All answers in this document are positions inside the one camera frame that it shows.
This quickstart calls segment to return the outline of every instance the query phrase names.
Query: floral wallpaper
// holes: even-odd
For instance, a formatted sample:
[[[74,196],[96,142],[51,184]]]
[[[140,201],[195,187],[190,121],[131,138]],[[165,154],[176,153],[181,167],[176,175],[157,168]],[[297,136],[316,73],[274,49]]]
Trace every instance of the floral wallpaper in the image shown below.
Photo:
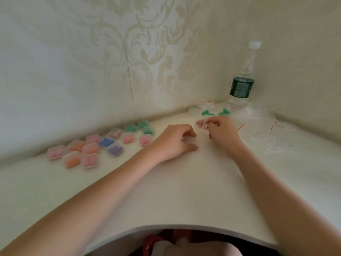
[[[251,98],[341,137],[339,80],[325,81],[340,74],[340,3],[0,0],[0,130],[11,133],[0,160],[195,99],[223,101],[249,41],[262,41]]]

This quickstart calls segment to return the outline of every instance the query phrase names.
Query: forearm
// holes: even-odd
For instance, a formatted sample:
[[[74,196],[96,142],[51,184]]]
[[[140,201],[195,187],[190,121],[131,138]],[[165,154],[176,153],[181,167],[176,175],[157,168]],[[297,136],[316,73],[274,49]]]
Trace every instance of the forearm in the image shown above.
[[[288,255],[341,255],[341,236],[245,146],[234,156],[266,222]]]
[[[157,163],[140,151],[129,161],[47,214],[0,255],[76,255],[132,187]]]

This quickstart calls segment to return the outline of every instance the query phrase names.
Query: bottle label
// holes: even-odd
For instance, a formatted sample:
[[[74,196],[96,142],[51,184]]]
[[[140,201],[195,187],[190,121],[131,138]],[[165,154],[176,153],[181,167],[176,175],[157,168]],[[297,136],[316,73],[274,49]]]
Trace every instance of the bottle label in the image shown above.
[[[253,86],[254,80],[244,77],[233,78],[230,95],[237,98],[248,98]]]

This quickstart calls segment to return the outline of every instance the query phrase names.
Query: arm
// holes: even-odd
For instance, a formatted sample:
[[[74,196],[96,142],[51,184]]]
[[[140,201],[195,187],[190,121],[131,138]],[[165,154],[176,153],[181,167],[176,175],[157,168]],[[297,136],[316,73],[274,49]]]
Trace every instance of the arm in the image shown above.
[[[341,234],[312,206],[272,174],[240,140],[233,121],[208,119],[210,137],[239,167],[267,224],[284,252],[299,256],[341,255]]]
[[[7,245],[0,256],[82,252],[117,205],[153,167],[198,148],[181,142],[184,135],[196,137],[190,125],[168,126],[151,145],[44,216]]]

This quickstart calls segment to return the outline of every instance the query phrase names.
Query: water bottle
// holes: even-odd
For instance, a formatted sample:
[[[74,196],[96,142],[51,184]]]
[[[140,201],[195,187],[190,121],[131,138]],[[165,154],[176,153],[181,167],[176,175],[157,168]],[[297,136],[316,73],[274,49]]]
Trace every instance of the water bottle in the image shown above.
[[[233,78],[228,104],[234,109],[244,107],[247,103],[247,98],[250,95],[254,83],[252,79],[254,61],[261,44],[261,42],[249,43],[246,60],[242,67],[240,77]]]

